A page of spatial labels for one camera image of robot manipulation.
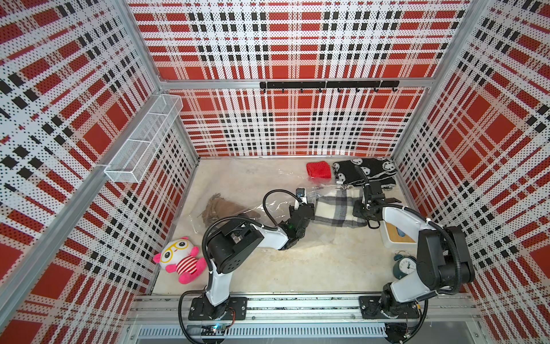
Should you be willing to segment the grey white plaid scarf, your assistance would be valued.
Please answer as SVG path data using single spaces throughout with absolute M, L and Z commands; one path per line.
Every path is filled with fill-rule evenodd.
M 332 227 L 361 228 L 368 222 L 353 214 L 356 201 L 362 201 L 362 189 L 357 187 L 326 186 L 317 191 L 316 224 Z

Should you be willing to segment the black smiley pattern scarf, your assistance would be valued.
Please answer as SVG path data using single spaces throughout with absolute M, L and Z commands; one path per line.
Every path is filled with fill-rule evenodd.
M 393 189 L 396 186 L 394 176 L 397 173 L 394 163 L 383 158 L 362 158 L 338 161 L 332 164 L 335 181 L 345 186 L 362 186 L 365 180 L 357 172 L 358 167 L 370 181 L 380 182 L 382 189 Z

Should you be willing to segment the clear plastic vacuum bag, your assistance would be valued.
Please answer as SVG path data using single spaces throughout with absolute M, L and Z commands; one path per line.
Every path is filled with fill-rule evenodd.
M 204 234 L 207 226 L 203 223 L 201 213 L 205 210 L 208 200 L 215 194 L 257 211 L 261 218 L 256 221 L 272 226 L 273 220 L 282 222 L 290 218 L 289 206 L 295 208 L 296 199 L 280 190 L 285 189 L 295 193 L 297 188 L 305 188 L 307 202 L 315 205 L 317 191 L 326 186 L 352 187 L 337 184 L 333 179 L 311 179 L 284 173 L 270 177 L 249 174 L 223 177 L 201 190 L 201 197 L 185 218 L 186 227 L 196 234 Z M 264 195 L 272 189 L 278 192 L 268 196 L 264 202 Z M 306 248 L 330 245 L 338 232 L 348 229 L 356 228 L 332 227 L 316 224 L 312 220 L 307 227 L 304 239 L 301 239 L 297 246 Z

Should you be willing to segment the red knitted scarf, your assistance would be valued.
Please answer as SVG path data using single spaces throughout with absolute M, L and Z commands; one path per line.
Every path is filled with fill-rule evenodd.
M 306 164 L 307 174 L 311 179 L 331 179 L 332 169 L 326 161 L 311 162 Z

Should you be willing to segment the brown knitted scarf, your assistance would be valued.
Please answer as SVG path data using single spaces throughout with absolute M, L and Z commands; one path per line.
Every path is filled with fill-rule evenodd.
M 261 218 L 260 213 L 257 211 L 226 200 L 220 193 L 216 193 L 208 200 L 205 210 L 201 213 L 203 223 L 206 226 L 212 225 L 221 218 L 239 215 L 244 215 L 254 220 Z

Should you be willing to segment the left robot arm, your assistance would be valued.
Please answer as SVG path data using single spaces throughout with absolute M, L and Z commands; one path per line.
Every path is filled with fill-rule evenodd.
M 203 237 L 203 257 L 209 268 L 204 310 L 208 319 L 222 318 L 229 308 L 230 284 L 238 267 L 257 248 L 287 250 L 306 234 L 315 218 L 313 204 L 289 207 L 290 218 L 275 227 L 261 224 L 247 216 L 223 218 L 221 227 L 213 225 Z

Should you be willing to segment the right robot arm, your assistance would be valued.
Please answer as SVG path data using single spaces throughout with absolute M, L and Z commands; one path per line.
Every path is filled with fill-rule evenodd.
M 462 285 L 475 280 L 465 233 L 460 228 L 442 227 L 397 199 L 386 198 L 377 181 L 366 181 L 362 189 L 363 197 L 354 205 L 355 216 L 392 224 L 417 243 L 415 270 L 382 289 L 380 312 L 385 317 L 398 318 L 416 302 L 437 295 L 455 295 Z

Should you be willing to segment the white wooden top tray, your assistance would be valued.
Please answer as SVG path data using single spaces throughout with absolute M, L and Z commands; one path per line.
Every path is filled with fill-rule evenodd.
M 382 243 L 387 249 L 415 251 L 417 244 L 396 226 L 382 222 L 379 228 Z

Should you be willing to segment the small alarm clock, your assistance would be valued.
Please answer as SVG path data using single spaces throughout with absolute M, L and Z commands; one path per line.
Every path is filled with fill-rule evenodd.
M 394 277 L 401 280 L 416 271 L 416 259 L 411 255 L 397 254 L 394 256 L 395 264 L 392 268 Z

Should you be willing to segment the pink striped plush toy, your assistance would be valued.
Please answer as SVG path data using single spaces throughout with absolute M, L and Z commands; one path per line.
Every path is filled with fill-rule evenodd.
M 196 280 L 207 268 L 206 260 L 199 258 L 200 249 L 187 236 L 173 240 L 153 257 L 167 273 L 177 273 L 178 281 L 187 285 Z

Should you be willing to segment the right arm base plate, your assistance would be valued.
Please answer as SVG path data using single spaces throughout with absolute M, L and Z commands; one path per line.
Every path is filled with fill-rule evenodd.
M 421 314 L 415 302 L 400 303 L 381 295 L 359 297 L 359 307 L 365 320 L 377 319 L 419 319 Z

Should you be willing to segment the black wall hook rail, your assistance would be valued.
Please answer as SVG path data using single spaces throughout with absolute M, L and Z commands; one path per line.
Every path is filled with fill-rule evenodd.
M 306 90 L 306 89 L 396 89 L 400 85 L 399 80 L 367 80 L 367 81 L 303 81 L 303 82 L 260 82 L 262 90 Z

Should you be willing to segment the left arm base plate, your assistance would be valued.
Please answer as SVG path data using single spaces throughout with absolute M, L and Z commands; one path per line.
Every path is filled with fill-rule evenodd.
M 193 298 L 189 320 L 244 320 L 248 298 L 230 297 L 222 304 L 213 306 L 204 296 Z

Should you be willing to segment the aluminium front rail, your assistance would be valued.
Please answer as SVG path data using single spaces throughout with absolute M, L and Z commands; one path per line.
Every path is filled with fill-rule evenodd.
M 367 293 L 235 293 L 247 299 L 244 323 L 360 323 L 363 315 L 377 315 L 378 322 L 389 320 L 380 313 L 379 297 Z M 177 295 L 142 296 L 134 301 L 127 321 L 137 324 L 178 322 Z M 481 313 L 464 294 L 439 296 L 429 300 L 429 322 L 480 320 Z

